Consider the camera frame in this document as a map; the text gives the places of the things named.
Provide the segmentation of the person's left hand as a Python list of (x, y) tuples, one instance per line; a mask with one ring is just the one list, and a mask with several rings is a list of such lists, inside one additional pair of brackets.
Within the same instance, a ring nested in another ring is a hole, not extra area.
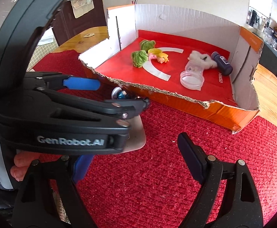
[(14, 165), (10, 173), (18, 182), (23, 181), (24, 176), (33, 160), (38, 160), (41, 153), (21, 151), (14, 157)]

